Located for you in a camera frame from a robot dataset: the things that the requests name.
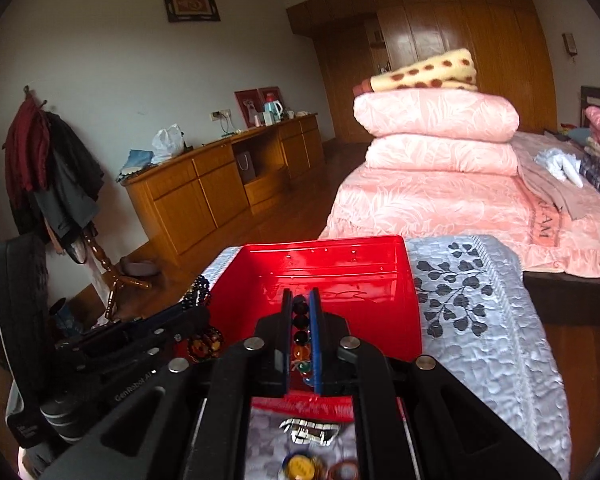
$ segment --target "wooden wardrobe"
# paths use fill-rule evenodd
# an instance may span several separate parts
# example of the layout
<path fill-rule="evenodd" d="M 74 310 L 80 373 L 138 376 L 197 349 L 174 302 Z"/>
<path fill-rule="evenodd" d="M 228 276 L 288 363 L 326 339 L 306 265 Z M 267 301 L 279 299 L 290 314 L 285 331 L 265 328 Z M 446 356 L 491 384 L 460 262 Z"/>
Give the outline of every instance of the wooden wardrobe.
<path fill-rule="evenodd" d="M 287 13 L 292 30 L 314 40 L 343 142 L 371 138 L 353 118 L 353 86 L 461 47 L 474 56 L 478 89 L 506 97 L 520 130 L 557 127 L 554 77 L 532 0 L 308 0 Z"/>

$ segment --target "metal bolt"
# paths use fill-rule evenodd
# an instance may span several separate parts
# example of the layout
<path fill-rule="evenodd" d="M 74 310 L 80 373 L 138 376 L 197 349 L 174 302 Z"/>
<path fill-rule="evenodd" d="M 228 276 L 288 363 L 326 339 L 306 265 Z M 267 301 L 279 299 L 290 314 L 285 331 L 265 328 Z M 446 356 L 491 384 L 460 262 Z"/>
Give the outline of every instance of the metal bolt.
<path fill-rule="evenodd" d="M 346 335 L 340 340 L 340 346 L 345 350 L 353 350 L 360 346 L 360 339 L 352 335 Z"/>
<path fill-rule="evenodd" d="M 189 368 L 189 361 L 187 361 L 184 357 L 176 357 L 169 361 L 169 371 L 175 374 L 183 372 Z"/>
<path fill-rule="evenodd" d="M 436 360 L 430 355 L 421 355 L 416 359 L 416 366 L 420 370 L 433 370 L 436 367 Z"/>
<path fill-rule="evenodd" d="M 244 347 L 247 350 L 260 350 L 264 346 L 264 341 L 259 337 L 250 337 L 244 340 Z"/>

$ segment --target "yellow blanket with brown dots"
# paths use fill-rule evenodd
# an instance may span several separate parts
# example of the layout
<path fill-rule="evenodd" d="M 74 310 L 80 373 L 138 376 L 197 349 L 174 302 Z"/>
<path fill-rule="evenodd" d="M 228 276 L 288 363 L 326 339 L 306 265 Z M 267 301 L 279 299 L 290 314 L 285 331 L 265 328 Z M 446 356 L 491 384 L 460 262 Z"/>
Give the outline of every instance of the yellow blanket with brown dots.
<path fill-rule="evenodd" d="M 462 88 L 477 91 L 475 76 L 471 53 L 461 48 L 365 79 L 353 88 L 353 93 L 357 97 L 368 92 L 403 88 Z"/>

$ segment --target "brown bracelet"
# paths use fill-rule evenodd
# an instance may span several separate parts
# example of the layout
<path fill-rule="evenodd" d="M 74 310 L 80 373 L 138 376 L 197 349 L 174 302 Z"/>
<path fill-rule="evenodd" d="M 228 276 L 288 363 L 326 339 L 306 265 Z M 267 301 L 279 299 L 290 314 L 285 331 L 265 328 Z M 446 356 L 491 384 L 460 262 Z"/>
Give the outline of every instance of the brown bracelet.
<path fill-rule="evenodd" d="M 340 471 L 343 468 L 353 470 L 353 476 L 348 475 L 344 478 L 340 474 Z M 360 480 L 360 470 L 358 469 L 358 461 L 349 459 L 343 460 L 342 462 L 338 462 L 336 465 L 332 465 L 327 471 L 327 480 Z"/>

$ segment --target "framed picture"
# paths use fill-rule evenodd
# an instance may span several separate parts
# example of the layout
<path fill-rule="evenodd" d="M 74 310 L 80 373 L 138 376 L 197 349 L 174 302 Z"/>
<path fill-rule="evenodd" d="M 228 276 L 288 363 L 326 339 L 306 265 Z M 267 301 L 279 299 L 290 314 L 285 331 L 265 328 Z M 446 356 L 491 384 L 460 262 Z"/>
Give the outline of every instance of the framed picture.
<path fill-rule="evenodd" d="M 252 128 L 256 125 L 254 116 L 262 113 L 263 104 L 260 92 L 253 88 L 251 90 L 240 90 L 239 92 L 234 92 L 234 94 L 242 112 L 244 123 L 247 125 L 247 128 Z"/>
<path fill-rule="evenodd" d="M 280 88 L 277 86 L 265 86 L 264 88 L 258 88 L 258 92 L 260 92 L 260 98 L 262 99 L 262 103 L 267 102 L 267 94 L 273 94 L 273 97 L 276 98 L 277 101 L 280 101 L 282 107 L 285 107 L 285 102 L 282 100 L 282 96 L 280 95 Z"/>
<path fill-rule="evenodd" d="M 164 0 L 170 22 L 219 22 L 215 0 Z"/>

